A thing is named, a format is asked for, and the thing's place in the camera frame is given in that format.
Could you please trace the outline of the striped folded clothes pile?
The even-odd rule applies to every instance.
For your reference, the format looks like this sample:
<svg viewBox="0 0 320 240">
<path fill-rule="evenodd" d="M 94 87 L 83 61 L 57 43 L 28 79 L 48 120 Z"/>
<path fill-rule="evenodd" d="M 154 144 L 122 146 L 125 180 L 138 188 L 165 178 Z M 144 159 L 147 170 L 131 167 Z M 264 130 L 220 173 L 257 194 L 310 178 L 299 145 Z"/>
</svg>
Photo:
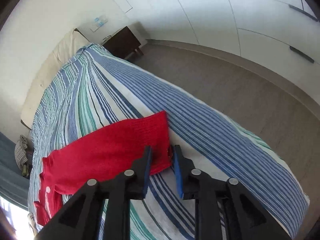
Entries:
<svg viewBox="0 0 320 240">
<path fill-rule="evenodd" d="M 20 170 L 23 169 L 23 166 L 28 161 L 27 149 L 28 149 L 27 138 L 23 135 L 20 135 L 14 150 L 15 161 Z"/>
</svg>

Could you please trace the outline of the red knit sweater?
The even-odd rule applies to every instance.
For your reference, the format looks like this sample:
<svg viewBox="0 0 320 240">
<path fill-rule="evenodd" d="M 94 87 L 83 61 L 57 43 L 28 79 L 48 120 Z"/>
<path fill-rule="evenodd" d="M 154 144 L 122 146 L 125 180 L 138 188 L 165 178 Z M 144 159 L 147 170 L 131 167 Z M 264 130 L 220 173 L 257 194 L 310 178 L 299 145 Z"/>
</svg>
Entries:
<svg viewBox="0 0 320 240">
<path fill-rule="evenodd" d="M 129 169 L 151 146 L 151 175 L 171 165 L 165 111 L 105 126 L 42 159 L 36 220 L 46 225 L 63 206 L 62 196 L 75 194 L 89 179 L 106 181 Z"/>
</svg>

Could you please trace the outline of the wall socket panel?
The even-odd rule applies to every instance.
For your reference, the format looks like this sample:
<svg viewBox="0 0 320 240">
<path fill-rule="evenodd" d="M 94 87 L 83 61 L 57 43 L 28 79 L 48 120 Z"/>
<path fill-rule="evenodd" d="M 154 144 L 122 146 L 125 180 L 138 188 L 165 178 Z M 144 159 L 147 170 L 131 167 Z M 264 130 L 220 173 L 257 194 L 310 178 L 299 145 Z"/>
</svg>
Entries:
<svg viewBox="0 0 320 240">
<path fill-rule="evenodd" d="M 100 27 L 102 27 L 108 20 L 105 15 L 101 15 L 96 17 L 90 25 L 90 29 L 92 32 L 96 32 Z"/>
</svg>

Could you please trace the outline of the blue curtain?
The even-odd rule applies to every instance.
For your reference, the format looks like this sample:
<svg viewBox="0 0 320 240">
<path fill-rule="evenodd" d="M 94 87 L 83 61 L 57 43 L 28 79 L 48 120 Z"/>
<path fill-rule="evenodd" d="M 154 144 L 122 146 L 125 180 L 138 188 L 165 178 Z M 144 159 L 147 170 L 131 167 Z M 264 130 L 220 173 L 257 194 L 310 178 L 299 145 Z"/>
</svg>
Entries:
<svg viewBox="0 0 320 240">
<path fill-rule="evenodd" d="M 16 164 L 15 144 L 2 133 L 0 143 L 1 197 L 28 211 L 29 179 L 22 176 Z"/>
</svg>

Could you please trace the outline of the cream padded headboard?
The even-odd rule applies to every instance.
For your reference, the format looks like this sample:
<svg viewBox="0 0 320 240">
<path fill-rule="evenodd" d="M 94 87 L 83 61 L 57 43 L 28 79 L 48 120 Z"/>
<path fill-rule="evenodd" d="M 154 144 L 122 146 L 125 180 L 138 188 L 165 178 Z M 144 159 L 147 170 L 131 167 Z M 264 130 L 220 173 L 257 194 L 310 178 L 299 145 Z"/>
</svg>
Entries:
<svg viewBox="0 0 320 240">
<path fill-rule="evenodd" d="M 21 123 L 27 129 L 31 129 L 44 90 L 51 84 L 61 67 L 68 62 L 81 47 L 88 44 L 89 40 L 85 38 L 78 29 L 72 29 L 48 55 L 34 77 L 22 107 Z"/>
</svg>

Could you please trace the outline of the dark wooden right nightstand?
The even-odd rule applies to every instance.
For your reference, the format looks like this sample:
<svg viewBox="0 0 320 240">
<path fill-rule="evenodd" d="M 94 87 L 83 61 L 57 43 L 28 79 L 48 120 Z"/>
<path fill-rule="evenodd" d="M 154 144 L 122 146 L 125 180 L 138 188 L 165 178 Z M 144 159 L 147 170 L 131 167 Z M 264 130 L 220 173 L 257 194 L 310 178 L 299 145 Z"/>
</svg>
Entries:
<svg viewBox="0 0 320 240">
<path fill-rule="evenodd" d="M 141 43 L 129 27 L 124 27 L 107 39 L 103 45 L 113 56 L 126 59 L 132 53 L 144 55 L 140 49 Z"/>
</svg>

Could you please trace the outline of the striped blue green bedspread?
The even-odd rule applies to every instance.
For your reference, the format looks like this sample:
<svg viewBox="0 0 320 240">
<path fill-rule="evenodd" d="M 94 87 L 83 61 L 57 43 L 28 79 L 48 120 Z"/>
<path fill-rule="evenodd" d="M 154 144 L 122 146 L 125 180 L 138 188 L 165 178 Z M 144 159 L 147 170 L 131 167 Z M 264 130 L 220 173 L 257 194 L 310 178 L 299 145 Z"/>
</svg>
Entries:
<svg viewBox="0 0 320 240">
<path fill-rule="evenodd" d="M 219 180 L 236 178 L 294 239 L 310 200 L 288 165 L 258 136 L 185 90 L 113 56 L 80 48 L 44 90 L 31 126 L 28 208 L 36 218 L 42 159 L 105 126 L 165 111 L 171 146 Z M 178 196 L 174 168 L 150 176 L 130 210 L 132 239 L 193 239 L 194 202 Z"/>
</svg>

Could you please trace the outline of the white built-in wardrobe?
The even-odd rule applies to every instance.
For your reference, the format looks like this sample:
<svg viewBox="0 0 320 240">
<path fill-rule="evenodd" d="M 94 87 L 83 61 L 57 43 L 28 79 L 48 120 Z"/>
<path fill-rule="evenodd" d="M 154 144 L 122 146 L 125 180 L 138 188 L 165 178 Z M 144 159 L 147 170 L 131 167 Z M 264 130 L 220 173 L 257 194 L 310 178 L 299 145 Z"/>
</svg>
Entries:
<svg viewBox="0 0 320 240">
<path fill-rule="evenodd" d="M 319 61 L 319 20 L 305 0 L 115 0 L 148 39 L 179 41 L 235 55 L 245 35 L 287 44 Z"/>
</svg>

